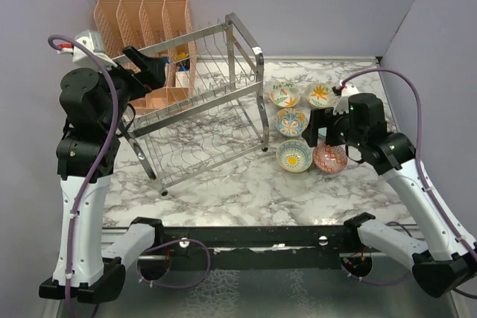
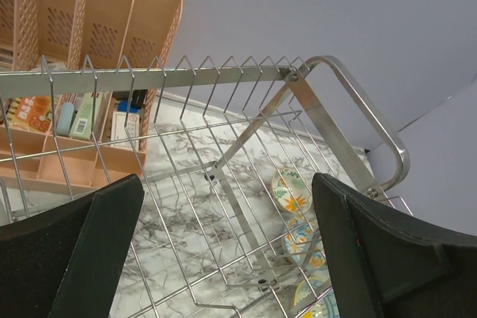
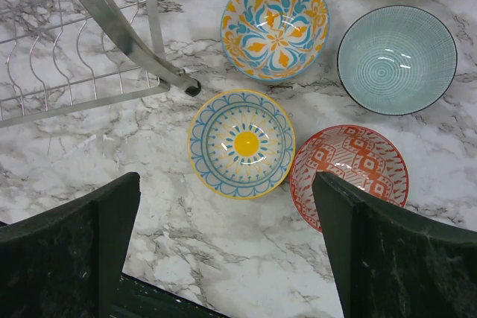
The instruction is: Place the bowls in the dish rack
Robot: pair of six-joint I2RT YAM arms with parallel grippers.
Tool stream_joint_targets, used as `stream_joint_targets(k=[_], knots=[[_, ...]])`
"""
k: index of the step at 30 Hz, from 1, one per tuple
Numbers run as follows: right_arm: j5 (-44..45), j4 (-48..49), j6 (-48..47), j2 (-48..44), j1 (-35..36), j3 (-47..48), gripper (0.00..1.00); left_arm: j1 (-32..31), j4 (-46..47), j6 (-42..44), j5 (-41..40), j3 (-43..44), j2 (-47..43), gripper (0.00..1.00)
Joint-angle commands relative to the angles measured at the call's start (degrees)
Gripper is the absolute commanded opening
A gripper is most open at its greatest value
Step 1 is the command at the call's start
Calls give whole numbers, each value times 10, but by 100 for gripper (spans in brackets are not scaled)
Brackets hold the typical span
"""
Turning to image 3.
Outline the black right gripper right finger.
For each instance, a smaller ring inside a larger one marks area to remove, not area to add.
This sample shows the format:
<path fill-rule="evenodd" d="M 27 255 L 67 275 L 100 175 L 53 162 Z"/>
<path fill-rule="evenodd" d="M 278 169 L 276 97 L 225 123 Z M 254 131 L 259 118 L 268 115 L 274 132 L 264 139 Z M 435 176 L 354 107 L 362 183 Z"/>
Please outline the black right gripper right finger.
<path fill-rule="evenodd" d="M 475 317 L 476 233 L 403 209 L 330 172 L 312 184 L 345 317 Z"/>

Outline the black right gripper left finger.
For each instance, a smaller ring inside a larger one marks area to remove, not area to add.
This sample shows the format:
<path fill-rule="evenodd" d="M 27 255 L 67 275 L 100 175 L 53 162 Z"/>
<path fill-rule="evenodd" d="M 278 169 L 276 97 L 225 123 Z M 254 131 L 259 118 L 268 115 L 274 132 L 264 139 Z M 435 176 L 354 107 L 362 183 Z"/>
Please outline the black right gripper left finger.
<path fill-rule="evenodd" d="M 1 225 L 2 317 L 108 317 L 141 191 L 127 173 L 97 190 Z"/>

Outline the yellow sun pattern bowl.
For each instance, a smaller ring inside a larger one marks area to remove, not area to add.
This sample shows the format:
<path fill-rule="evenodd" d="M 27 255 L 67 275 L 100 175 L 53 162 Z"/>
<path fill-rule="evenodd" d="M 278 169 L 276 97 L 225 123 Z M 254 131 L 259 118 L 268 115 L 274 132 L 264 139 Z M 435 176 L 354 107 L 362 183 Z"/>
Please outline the yellow sun pattern bowl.
<path fill-rule="evenodd" d="M 277 188 L 288 176 L 296 150 L 287 112 L 250 89 L 210 98 L 192 119 L 187 145 L 201 182 L 235 200 L 255 199 Z"/>

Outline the blue yellow floral bowl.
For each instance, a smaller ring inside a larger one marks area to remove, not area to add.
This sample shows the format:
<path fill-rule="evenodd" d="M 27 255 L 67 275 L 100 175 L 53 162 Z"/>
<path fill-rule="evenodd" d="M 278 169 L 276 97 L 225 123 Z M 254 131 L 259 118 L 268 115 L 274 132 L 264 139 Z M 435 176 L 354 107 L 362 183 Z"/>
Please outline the blue yellow floral bowl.
<path fill-rule="evenodd" d="M 227 59 L 266 83 L 305 71 L 321 54 L 329 33 L 325 0 L 229 0 L 221 18 Z"/>

